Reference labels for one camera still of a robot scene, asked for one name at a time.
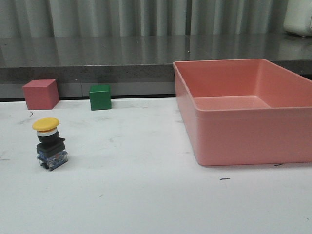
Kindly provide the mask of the yellow mushroom push button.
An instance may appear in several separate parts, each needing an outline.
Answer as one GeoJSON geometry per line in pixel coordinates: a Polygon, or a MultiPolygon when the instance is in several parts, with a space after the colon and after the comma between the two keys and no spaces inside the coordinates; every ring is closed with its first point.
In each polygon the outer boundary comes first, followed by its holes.
{"type": "Polygon", "coordinates": [[[54,117],[41,118],[32,125],[40,141],[37,144],[37,159],[40,165],[49,171],[68,161],[65,139],[59,136],[58,125],[59,120],[54,117]]]}

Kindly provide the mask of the grey stone counter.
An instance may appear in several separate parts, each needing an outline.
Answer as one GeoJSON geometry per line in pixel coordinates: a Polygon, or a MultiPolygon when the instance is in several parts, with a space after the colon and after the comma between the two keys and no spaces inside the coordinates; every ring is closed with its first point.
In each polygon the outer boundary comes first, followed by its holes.
{"type": "Polygon", "coordinates": [[[109,84],[112,96],[172,97],[173,63],[267,59],[312,76],[312,39],[289,34],[8,38],[0,41],[0,98],[22,99],[34,79],[55,79],[62,99],[109,84]]]}

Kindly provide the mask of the green cube block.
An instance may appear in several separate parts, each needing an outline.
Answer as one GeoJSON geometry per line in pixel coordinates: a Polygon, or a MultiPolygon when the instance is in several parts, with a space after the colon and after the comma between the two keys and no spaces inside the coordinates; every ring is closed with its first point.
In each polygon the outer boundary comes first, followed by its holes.
{"type": "Polygon", "coordinates": [[[109,85],[92,85],[89,90],[91,110],[108,110],[112,108],[109,85]]]}

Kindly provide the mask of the pink plastic bin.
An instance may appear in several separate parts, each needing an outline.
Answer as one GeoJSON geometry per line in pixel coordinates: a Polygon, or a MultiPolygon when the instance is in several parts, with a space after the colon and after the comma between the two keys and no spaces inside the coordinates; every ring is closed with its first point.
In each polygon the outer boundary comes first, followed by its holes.
{"type": "Polygon", "coordinates": [[[175,93],[203,166],[312,160],[312,82],[265,59],[177,61],[175,93]]]}

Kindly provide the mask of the pink cube block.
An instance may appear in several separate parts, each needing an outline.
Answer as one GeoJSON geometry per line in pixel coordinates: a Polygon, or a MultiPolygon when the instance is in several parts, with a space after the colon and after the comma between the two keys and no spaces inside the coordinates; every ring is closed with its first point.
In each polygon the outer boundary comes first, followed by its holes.
{"type": "Polygon", "coordinates": [[[28,110],[51,110],[59,103],[55,79],[36,79],[22,86],[28,110]]]}

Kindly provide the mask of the grey curtain backdrop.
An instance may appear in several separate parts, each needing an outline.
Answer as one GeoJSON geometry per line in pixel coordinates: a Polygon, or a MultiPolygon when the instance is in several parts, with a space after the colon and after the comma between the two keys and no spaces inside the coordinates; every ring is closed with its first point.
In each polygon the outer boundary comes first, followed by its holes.
{"type": "Polygon", "coordinates": [[[3,0],[2,38],[282,32],[286,0],[3,0]]]}

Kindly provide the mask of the white appliance on counter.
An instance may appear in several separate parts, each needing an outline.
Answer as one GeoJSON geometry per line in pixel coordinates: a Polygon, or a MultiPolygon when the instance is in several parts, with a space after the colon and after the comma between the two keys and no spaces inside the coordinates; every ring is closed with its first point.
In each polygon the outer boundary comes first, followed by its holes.
{"type": "Polygon", "coordinates": [[[312,36],[312,1],[289,0],[283,29],[287,33],[302,37],[312,36]]]}

